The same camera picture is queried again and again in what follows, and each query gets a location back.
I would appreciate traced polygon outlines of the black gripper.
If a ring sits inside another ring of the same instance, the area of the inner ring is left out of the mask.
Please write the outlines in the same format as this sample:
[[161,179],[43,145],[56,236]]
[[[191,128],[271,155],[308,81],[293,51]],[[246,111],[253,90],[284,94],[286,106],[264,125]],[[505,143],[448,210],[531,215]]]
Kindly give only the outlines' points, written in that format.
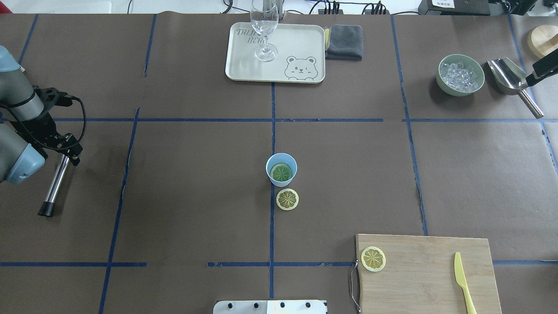
[[82,152],[81,143],[73,134],[61,137],[51,115],[17,123],[17,133],[37,150],[50,149],[60,151],[69,158],[70,163],[78,166]]

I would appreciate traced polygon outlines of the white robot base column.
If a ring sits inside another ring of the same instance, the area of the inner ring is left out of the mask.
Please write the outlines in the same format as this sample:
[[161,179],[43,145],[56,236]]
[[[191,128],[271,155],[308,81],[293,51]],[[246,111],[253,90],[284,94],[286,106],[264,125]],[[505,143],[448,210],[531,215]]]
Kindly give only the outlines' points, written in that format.
[[214,314],[327,314],[324,300],[222,300]]

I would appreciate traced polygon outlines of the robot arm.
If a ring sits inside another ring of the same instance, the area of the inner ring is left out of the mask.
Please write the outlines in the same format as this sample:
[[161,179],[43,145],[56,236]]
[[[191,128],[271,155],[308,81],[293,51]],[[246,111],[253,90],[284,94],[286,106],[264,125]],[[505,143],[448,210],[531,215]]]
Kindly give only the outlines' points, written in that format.
[[1,65],[1,181],[20,184],[40,169],[56,151],[72,165],[80,163],[81,139],[62,135],[50,115],[54,106],[69,107],[79,99],[56,88],[33,86],[5,48]]

